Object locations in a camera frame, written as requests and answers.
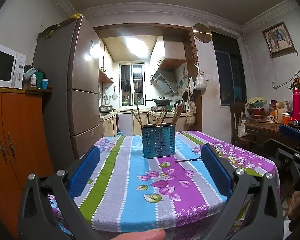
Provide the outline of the person's right hand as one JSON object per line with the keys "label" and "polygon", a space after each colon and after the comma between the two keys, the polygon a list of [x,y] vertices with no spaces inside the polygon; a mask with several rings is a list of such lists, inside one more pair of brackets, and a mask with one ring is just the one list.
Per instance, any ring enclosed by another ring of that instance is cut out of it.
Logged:
{"label": "person's right hand", "polygon": [[300,191],[294,191],[290,199],[288,218],[291,222],[300,219]]}

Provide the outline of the person's left hand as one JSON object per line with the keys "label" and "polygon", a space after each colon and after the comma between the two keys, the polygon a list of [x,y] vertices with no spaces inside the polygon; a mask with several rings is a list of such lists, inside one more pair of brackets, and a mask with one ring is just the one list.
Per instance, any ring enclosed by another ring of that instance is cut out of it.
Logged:
{"label": "person's left hand", "polygon": [[163,240],[166,238],[164,229],[152,229],[144,232],[129,232],[120,234],[111,240]]}

